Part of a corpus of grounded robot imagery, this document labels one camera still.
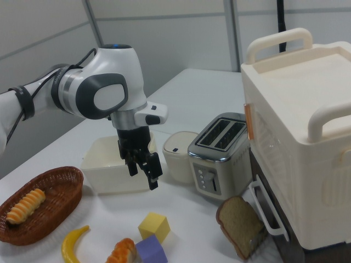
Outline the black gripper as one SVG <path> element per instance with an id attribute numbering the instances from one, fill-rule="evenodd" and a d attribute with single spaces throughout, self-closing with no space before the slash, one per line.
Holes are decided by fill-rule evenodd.
<path id="1" fill-rule="evenodd" d="M 148 148 L 151 141 L 149 127 L 118 130 L 117 135 L 120 156 L 125 161 L 130 176 L 137 175 L 137 164 L 139 164 L 148 179 L 149 189 L 158 188 L 157 181 L 163 172 L 158 153 L 150 153 Z"/>

